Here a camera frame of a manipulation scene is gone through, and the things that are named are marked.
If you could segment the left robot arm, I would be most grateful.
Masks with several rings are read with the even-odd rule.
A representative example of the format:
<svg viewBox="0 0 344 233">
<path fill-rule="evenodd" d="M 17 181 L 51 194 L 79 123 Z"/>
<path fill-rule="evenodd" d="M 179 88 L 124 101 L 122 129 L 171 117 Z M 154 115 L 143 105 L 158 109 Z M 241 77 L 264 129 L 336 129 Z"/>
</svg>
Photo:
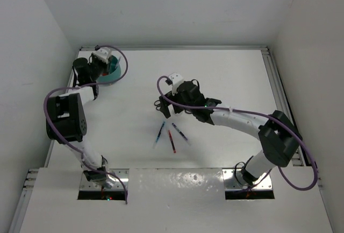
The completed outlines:
<svg viewBox="0 0 344 233">
<path fill-rule="evenodd" d="M 95 185 L 110 189 L 113 180 L 108 174 L 108 161 L 95 151 L 86 139 L 87 122 L 83 106 L 98 98 L 102 75 L 109 74 L 113 56 L 108 48 L 100 48 L 90 58 L 73 61 L 73 87 L 65 94 L 49 97 L 46 112 L 52 123 L 46 123 L 50 139 L 67 146 L 80 162 L 85 178 Z"/>
</svg>

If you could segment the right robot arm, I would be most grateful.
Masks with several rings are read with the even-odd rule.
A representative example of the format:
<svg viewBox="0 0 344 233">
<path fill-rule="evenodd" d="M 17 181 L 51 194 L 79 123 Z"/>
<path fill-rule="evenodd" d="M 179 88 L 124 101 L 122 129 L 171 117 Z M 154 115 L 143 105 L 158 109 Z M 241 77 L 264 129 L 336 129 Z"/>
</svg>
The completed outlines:
<svg viewBox="0 0 344 233">
<path fill-rule="evenodd" d="M 250 157 L 239 172 L 234 174 L 238 184 L 253 186 L 259 177 L 274 167 L 287 167 L 299 148 L 301 139 L 297 129 L 285 113 L 274 111 L 271 115 L 236 112 L 221 100 L 206 98 L 196 80 L 185 81 L 176 75 L 165 78 L 172 90 L 159 97 L 159 111 L 170 117 L 169 106 L 175 113 L 191 113 L 198 121 L 211 125 L 225 126 L 257 139 L 261 151 Z"/>
</svg>

